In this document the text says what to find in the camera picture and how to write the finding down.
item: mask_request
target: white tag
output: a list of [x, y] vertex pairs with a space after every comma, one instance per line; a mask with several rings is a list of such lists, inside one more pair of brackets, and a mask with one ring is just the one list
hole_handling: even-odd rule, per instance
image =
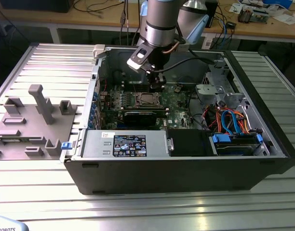
[[115, 132], [102, 132], [101, 138], [114, 138]]

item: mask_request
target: sticker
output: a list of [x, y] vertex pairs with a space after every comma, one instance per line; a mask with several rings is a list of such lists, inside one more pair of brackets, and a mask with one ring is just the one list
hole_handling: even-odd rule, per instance
[[115, 157], [147, 156], [147, 141], [144, 135], [114, 136], [113, 147]]
[[102, 132], [101, 138], [113, 138], [115, 135], [115, 132]]

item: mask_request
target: connector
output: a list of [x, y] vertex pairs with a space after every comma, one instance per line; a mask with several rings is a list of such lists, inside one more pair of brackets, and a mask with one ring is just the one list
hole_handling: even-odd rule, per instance
[[120, 19], [121, 26], [123, 26], [125, 24], [125, 22], [126, 22], [126, 12], [123, 11], [122, 15], [121, 15], [121, 19]]

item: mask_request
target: blue plastic clip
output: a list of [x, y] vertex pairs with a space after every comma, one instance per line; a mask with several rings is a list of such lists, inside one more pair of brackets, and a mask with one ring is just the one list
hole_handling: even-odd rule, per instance
[[71, 150], [72, 149], [72, 142], [63, 142], [61, 149], [62, 150]]
[[214, 143], [218, 143], [218, 142], [230, 143], [231, 142], [230, 136], [227, 134], [215, 134], [214, 136], [212, 136], [212, 139]]
[[260, 134], [257, 134], [257, 139], [258, 139], [259, 143], [263, 142], [263, 138]]

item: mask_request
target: warning label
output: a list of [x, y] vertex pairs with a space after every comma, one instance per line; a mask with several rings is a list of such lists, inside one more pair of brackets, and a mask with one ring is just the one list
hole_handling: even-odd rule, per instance
[[147, 143], [144, 135], [114, 136], [113, 155], [115, 157], [147, 156]]

